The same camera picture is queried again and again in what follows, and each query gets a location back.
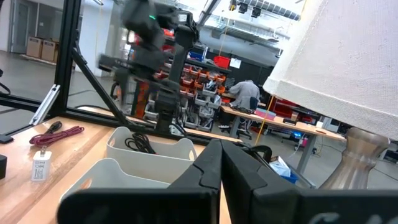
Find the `white plastic basket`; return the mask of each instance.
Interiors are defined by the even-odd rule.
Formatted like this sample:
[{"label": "white plastic basket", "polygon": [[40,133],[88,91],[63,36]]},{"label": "white plastic basket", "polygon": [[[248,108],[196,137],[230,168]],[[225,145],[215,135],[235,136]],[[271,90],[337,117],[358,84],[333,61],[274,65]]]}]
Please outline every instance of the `white plastic basket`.
[{"label": "white plastic basket", "polygon": [[218,109],[221,106],[221,99],[217,101],[217,103],[211,102],[211,99],[209,99],[208,107],[213,108],[213,109]]},{"label": "white plastic basket", "polygon": [[204,131],[204,132],[210,132],[211,131],[211,127],[213,126],[213,122],[210,122],[210,124],[208,124],[207,126],[201,126],[200,125],[200,120],[199,120],[199,124],[198,124],[198,130],[199,131]]},{"label": "white plastic basket", "polygon": [[165,189],[170,184],[149,180],[123,172],[114,159],[96,162],[75,184],[61,196],[61,201],[72,193],[85,188],[117,189]]},{"label": "white plastic basket", "polygon": [[199,117],[201,118],[212,118],[214,116],[214,110],[210,109],[210,111],[207,111],[207,109],[203,106],[199,108]]},{"label": "white plastic basket", "polygon": [[155,102],[153,105],[151,105],[151,103],[149,102],[147,104],[147,106],[145,107],[145,115],[144,116],[150,120],[157,121],[158,113],[154,113],[154,112],[150,111],[150,109],[154,109],[154,108],[155,108]]},{"label": "white plastic basket", "polygon": [[216,92],[217,92],[217,88],[216,88],[215,91],[205,90],[205,88],[203,88],[203,90],[202,90],[202,93],[203,93],[205,96],[210,96],[210,97],[215,96],[215,95],[216,95]]},{"label": "white plastic basket", "polygon": [[197,95],[195,96],[195,104],[199,106],[206,106],[209,101],[209,97],[206,97],[206,100],[200,100],[198,99],[198,95],[200,94],[197,93]]},{"label": "white plastic basket", "polygon": [[185,114],[185,112],[187,112],[187,109],[188,109],[188,99],[182,98],[181,99],[181,111],[182,111],[182,113]]},{"label": "white plastic basket", "polygon": [[184,124],[185,124],[185,127],[187,127],[187,128],[195,129],[198,127],[198,124],[199,124],[199,116],[195,113],[192,113],[191,115],[193,116],[194,122],[193,123],[189,122],[188,115],[186,115],[184,117]]},{"label": "white plastic basket", "polygon": [[116,128],[106,144],[106,157],[115,159],[129,175],[171,184],[192,164],[190,154],[192,159],[197,158],[193,143],[187,138],[175,144],[151,141],[156,155],[132,151],[124,143],[127,138],[131,138],[128,128]]}]

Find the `desk leg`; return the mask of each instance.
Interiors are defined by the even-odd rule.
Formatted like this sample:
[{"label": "desk leg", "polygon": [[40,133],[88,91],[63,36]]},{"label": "desk leg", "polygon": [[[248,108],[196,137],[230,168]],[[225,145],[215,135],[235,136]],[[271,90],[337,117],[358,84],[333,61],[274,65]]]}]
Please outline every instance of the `desk leg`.
[{"label": "desk leg", "polygon": [[298,162],[297,172],[299,174],[304,174],[305,167],[307,166],[308,160],[312,154],[312,149],[317,141],[317,136],[308,135],[307,145],[304,147],[303,154],[301,155],[300,162]]},{"label": "desk leg", "polygon": [[238,127],[239,127],[239,122],[241,120],[240,116],[235,116],[234,123],[232,124],[231,131],[229,132],[229,137],[230,138],[237,138],[237,132],[238,132]]}]

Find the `lamp base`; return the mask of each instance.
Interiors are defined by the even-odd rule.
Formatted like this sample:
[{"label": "lamp base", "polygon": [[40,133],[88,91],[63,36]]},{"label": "lamp base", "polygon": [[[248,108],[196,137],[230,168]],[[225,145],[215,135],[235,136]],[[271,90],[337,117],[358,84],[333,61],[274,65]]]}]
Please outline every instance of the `lamp base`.
[{"label": "lamp base", "polygon": [[320,189],[367,189],[369,172],[390,143],[386,137],[358,128],[348,130],[346,137],[341,161]]}]

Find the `gray shirt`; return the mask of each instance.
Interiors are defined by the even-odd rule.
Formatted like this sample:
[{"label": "gray shirt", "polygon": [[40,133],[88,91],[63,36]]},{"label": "gray shirt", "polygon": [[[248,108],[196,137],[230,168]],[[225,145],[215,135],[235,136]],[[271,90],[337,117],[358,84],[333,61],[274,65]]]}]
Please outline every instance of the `gray shirt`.
[{"label": "gray shirt", "polygon": [[260,98],[260,90],[252,80],[246,80],[232,86],[229,93],[236,96],[235,101],[231,103],[233,106],[242,106],[242,99],[246,101],[250,97],[255,97],[257,100]]}]

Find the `black metal frame rail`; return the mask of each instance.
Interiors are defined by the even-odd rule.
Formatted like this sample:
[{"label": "black metal frame rail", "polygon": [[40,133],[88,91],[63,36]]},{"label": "black metal frame rail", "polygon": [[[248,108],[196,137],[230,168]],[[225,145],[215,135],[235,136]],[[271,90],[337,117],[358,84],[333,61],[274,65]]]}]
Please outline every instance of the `black metal frame rail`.
[{"label": "black metal frame rail", "polygon": [[[135,124],[133,122],[130,122],[126,119],[122,112],[118,110],[117,106],[113,103],[111,97],[105,92],[105,90],[94,77],[90,69],[86,66],[86,61],[81,57],[78,49],[76,48],[76,40],[78,39],[77,25],[80,6],[81,0],[64,1],[60,46],[54,80],[54,84],[60,85],[60,93],[57,100],[54,102],[51,110],[49,111],[47,119],[54,118],[56,116],[63,116],[66,118],[77,119],[80,121],[114,128],[119,126],[126,126],[131,131],[150,134],[162,138],[176,140],[180,139],[181,137],[174,136],[169,133],[159,133],[155,131],[153,126],[149,124]],[[68,107],[67,103],[70,88],[70,79],[72,74],[72,59],[81,68],[85,77],[93,85],[94,89],[108,106],[114,117]],[[36,112],[40,104],[41,102],[37,100],[31,100],[14,95],[0,94],[0,105],[8,106],[11,108],[18,108],[22,110]],[[29,125],[24,126],[17,130],[10,131],[6,134],[13,135],[29,127]],[[207,145],[211,140],[211,138],[209,137],[196,134],[188,134],[187,137],[191,139],[194,143],[203,145]]]}]

